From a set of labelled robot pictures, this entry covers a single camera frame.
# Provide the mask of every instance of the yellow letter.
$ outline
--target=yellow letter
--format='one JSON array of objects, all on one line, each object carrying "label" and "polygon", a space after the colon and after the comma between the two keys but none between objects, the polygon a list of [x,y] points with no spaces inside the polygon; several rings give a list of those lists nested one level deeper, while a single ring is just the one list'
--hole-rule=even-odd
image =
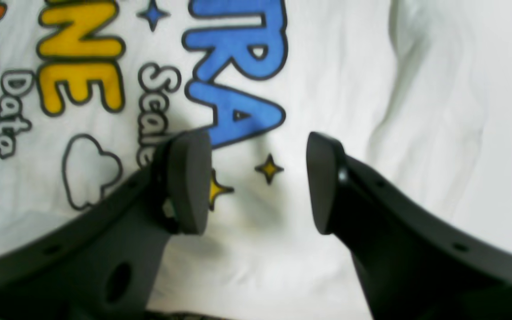
[{"label": "yellow letter", "polygon": [[124,54],[124,41],[115,36],[94,36],[110,24],[118,14],[115,2],[83,2],[51,6],[43,10],[40,24],[59,27],[59,31],[42,39],[37,52],[49,57],[120,57]]},{"label": "yellow letter", "polygon": [[100,85],[102,105],[108,112],[120,112],[124,107],[124,87],[115,62],[55,62],[43,65],[38,72],[37,85],[41,107],[49,116],[64,111],[59,84],[64,84],[74,104],[85,104],[91,97],[91,85]]}]

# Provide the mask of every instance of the black plastic part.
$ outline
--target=black plastic part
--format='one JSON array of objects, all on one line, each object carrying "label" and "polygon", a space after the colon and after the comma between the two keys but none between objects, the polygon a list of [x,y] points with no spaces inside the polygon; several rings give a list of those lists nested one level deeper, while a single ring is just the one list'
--hole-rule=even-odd
[{"label": "black plastic part", "polygon": [[350,249],[376,320],[512,320],[512,254],[431,215],[341,143],[311,133],[307,171],[322,234]]},{"label": "black plastic part", "polygon": [[[201,233],[208,214],[207,134],[171,136],[158,151],[150,166],[91,211],[0,257],[0,320],[144,317],[170,236],[181,229]],[[186,165],[176,165],[176,160]],[[161,178],[168,176],[166,170],[173,171],[169,180]],[[168,184],[177,185],[171,188],[176,194],[168,192]],[[182,208],[179,221],[161,211],[169,194]],[[187,203],[197,199],[204,199],[204,210]]]}]

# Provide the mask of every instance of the blue star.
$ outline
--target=blue star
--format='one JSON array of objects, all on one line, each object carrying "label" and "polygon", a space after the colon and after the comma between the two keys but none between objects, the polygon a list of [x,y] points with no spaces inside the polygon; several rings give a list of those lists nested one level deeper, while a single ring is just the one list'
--hole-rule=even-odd
[{"label": "blue star", "polygon": [[169,12],[159,10],[155,0],[150,0],[150,5],[147,10],[138,13],[138,17],[149,22],[151,32],[155,30],[155,27],[157,27],[157,22],[162,18],[166,18],[167,16],[171,16],[171,14],[169,14]]}]

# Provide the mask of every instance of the hole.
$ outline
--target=hole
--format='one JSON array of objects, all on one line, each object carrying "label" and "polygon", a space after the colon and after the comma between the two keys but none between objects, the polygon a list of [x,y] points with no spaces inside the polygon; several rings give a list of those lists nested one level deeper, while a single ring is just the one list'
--hole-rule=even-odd
[{"label": "hole", "polygon": [[469,248],[465,245],[462,245],[461,243],[454,243],[453,248],[456,249],[457,251],[461,251],[461,252],[469,251]]},{"label": "hole", "polygon": [[50,256],[54,255],[55,253],[59,252],[63,247],[59,244],[51,245],[50,247],[47,247],[43,250],[43,255]]},{"label": "hole", "polygon": [[126,293],[132,277],[132,268],[128,263],[122,263],[114,269],[106,282],[106,301],[114,303]]},{"label": "hole", "polygon": [[130,181],[128,182],[128,188],[129,188],[129,189],[133,189],[133,188],[135,188],[135,187],[137,187],[137,186],[138,186],[138,182],[137,182],[136,180],[130,180]]}]

